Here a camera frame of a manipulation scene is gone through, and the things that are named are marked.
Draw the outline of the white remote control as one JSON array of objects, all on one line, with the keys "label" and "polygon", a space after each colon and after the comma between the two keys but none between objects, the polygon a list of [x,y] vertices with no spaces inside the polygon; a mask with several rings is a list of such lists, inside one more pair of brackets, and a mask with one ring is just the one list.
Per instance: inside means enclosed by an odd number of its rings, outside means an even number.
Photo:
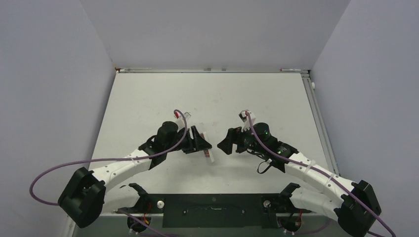
[{"label": "white remote control", "polygon": [[[205,141],[209,143],[208,135],[206,132],[201,133],[201,136],[205,139]],[[204,150],[204,155],[208,163],[210,164],[215,163],[215,158],[214,158],[211,148]]]}]

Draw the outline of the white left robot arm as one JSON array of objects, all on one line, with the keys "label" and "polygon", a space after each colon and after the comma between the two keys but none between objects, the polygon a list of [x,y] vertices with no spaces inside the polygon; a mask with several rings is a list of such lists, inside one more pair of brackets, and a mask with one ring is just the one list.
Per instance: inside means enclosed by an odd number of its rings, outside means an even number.
[{"label": "white left robot arm", "polygon": [[198,132],[196,126],[179,128],[166,121],[144,144],[127,156],[127,160],[87,170],[76,170],[58,199],[58,205],[84,228],[101,214],[106,193],[128,178],[148,171],[166,160],[165,151],[185,154],[211,149],[212,145]]}]

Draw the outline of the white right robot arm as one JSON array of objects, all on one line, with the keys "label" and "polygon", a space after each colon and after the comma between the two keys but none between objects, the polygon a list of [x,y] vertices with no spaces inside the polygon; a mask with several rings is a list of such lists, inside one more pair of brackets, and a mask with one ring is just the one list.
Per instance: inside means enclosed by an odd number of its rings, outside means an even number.
[{"label": "white right robot arm", "polygon": [[306,209],[329,217],[353,237],[364,237],[381,207],[373,187],[366,181],[354,181],[340,177],[316,164],[291,145],[272,136],[269,126],[260,122],[252,127],[230,128],[218,148],[227,155],[248,152],[259,156],[269,166],[292,175],[315,191],[294,188],[279,198],[279,205],[285,211]]}]

